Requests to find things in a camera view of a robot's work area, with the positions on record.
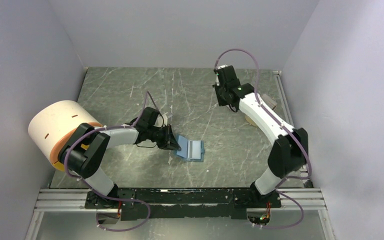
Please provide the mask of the blue card holder wallet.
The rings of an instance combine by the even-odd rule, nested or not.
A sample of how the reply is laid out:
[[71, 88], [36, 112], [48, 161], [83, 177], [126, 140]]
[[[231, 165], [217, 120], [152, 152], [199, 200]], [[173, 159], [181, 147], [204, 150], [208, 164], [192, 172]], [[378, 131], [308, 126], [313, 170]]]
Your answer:
[[180, 150], [175, 150], [174, 154], [184, 161], [203, 162], [205, 146], [203, 140], [190, 140], [182, 135], [176, 136], [176, 141]]

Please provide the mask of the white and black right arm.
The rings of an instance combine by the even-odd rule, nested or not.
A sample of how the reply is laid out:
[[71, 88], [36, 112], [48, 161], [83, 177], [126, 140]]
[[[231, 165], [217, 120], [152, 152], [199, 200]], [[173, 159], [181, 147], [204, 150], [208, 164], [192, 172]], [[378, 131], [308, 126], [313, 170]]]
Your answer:
[[290, 173], [308, 163], [307, 131], [295, 128], [279, 117], [251, 84], [241, 84], [232, 65], [218, 66], [214, 73], [213, 88], [218, 104], [244, 113], [271, 144], [268, 168], [251, 184], [253, 191], [249, 197], [255, 207], [262, 207], [268, 202], [269, 193], [279, 187]]

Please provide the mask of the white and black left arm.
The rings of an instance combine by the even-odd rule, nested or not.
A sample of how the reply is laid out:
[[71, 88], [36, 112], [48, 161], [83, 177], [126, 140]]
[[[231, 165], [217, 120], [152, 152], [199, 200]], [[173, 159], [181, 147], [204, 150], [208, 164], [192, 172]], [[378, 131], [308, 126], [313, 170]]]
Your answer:
[[57, 159], [65, 171], [76, 174], [96, 192], [104, 207], [112, 208], [118, 203], [119, 188], [101, 168], [105, 152], [145, 141], [155, 143], [161, 150], [181, 150], [171, 125], [160, 111], [145, 107], [140, 116], [120, 126], [94, 127], [81, 123], [63, 145]]

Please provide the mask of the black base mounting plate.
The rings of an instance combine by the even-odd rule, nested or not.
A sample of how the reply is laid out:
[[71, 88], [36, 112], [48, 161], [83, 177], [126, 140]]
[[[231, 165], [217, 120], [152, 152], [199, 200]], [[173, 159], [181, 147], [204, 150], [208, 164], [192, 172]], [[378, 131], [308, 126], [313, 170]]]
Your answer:
[[119, 188], [119, 200], [105, 199], [89, 191], [84, 208], [99, 213], [120, 211], [122, 221], [174, 218], [230, 217], [246, 220], [248, 211], [280, 208], [280, 196], [258, 196], [248, 187], [231, 188]]

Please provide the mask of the white and orange cylinder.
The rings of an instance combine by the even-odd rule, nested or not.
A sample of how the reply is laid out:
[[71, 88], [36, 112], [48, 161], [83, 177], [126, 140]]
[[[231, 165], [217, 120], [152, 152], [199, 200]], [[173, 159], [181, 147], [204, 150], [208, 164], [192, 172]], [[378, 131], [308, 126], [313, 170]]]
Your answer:
[[82, 123], [88, 123], [94, 127], [102, 126], [78, 102], [61, 100], [37, 113], [30, 121], [27, 130], [51, 165], [63, 172], [64, 165], [59, 162], [58, 154]]

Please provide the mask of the aluminium rail frame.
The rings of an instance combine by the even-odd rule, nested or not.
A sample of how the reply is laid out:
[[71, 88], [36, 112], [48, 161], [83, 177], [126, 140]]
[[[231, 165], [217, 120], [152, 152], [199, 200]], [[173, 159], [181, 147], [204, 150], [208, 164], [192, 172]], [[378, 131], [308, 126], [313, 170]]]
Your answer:
[[37, 238], [45, 213], [117, 213], [116, 208], [85, 208], [88, 192], [87, 189], [41, 189], [25, 239]]

